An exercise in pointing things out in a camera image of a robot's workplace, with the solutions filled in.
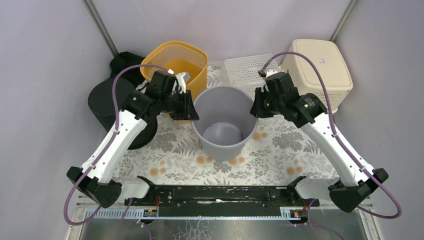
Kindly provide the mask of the large cream plastic basket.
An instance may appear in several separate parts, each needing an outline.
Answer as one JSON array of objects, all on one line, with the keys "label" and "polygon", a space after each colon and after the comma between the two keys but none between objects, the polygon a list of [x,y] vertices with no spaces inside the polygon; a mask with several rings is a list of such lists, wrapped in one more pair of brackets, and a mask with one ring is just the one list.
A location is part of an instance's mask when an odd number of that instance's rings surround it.
[{"label": "large cream plastic basket", "polygon": [[[346,62],[337,47],[331,41],[320,39],[295,39],[289,49],[306,56],[317,68],[327,91],[332,113],[353,88],[353,81]],[[291,76],[300,95],[312,93],[326,105],[321,83],[311,65],[302,57],[287,54],[280,70]]]}]

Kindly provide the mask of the grey plastic bucket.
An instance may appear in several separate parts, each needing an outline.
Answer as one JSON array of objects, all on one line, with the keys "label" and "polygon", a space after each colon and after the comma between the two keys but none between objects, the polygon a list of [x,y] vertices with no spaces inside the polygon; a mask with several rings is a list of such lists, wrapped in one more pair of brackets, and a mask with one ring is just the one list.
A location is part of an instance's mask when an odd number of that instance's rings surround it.
[{"label": "grey plastic bucket", "polygon": [[199,120],[191,125],[208,157],[224,162],[240,154],[259,123],[250,114],[252,106],[252,98],[233,86],[208,88],[198,95],[194,108]]}]

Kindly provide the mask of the yellow plastic waste bin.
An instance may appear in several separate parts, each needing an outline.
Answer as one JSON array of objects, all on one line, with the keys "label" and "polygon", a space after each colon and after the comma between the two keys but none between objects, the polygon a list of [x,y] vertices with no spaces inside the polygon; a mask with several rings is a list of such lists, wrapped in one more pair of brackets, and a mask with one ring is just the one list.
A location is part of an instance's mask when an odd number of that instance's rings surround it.
[{"label": "yellow plastic waste bin", "polygon": [[207,89],[208,56],[186,42],[165,42],[149,53],[141,63],[171,69],[175,74],[187,72],[190,79],[186,82],[186,89],[191,91],[193,101]]}]

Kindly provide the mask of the white mesh plastic basket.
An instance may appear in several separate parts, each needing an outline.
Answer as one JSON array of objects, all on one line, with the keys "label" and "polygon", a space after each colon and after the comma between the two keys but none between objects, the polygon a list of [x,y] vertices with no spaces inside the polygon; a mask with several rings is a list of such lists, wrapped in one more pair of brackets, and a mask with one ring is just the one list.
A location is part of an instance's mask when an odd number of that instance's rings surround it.
[{"label": "white mesh plastic basket", "polygon": [[265,84],[259,70],[271,57],[272,54],[268,53],[226,59],[218,74],[219,83],[239,88],[254,99],[255,89]]}]

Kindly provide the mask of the black bucket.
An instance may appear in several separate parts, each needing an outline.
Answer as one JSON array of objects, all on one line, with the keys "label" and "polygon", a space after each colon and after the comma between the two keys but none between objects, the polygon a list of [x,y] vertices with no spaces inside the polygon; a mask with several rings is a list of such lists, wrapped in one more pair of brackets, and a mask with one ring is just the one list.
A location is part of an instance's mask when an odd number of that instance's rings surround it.
[{"label": "black bucket", "polygon": [[[88,96],[88,107],[108,132],[116,120],[115,109],[112,98],[112,87],[114,78],[108,78],[96,85]],[[136,88],[126,79],[120,78],[116,85],[116,100],[120,106],[126,97]],[[137,150],[150,143],[156,135],[158,122],[152,120],[146,128],[137,135],[128,147],[129,150]]]}]

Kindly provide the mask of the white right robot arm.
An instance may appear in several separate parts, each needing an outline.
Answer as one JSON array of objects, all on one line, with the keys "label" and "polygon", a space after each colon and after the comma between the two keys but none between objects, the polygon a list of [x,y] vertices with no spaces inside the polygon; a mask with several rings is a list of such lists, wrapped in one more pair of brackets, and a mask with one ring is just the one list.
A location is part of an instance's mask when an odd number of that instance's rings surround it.
[{"label": "white right robot arm", "polygon": [[306,199],[327,200],[346,213],[352,212],[378,185],[336,140],[325,105],[313,93],[300,95],[288,73],[261,70],[259,75],[265,78],[265,85],[255,89],[250,114],[257,118],[282,115],[294,123],[319,147],[338,174],[332,179],[298,177],[288,186],[287,201],[299,206]]}]

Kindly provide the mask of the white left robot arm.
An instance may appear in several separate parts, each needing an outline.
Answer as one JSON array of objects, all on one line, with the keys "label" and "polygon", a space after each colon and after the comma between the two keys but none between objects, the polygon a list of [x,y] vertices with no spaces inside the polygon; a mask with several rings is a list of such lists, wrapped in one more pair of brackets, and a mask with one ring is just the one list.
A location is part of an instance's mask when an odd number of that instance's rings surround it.
[{"label": "white left robot arm", "polygon": [[113,173],[120,158],[131,143],[157,116],[167,113],[173,120],[198,120],[192,93],[187,89],[188,72],[172,74],[157,70],[145,91],[133,90],[118,108],[117,118],[91,157],[80,167],[70,167],[67,178],[85,196],[102,208],[109,208],[121,199],[136,198],[148,206],[155,200],[155,192],[141,177],[123,180]]}]

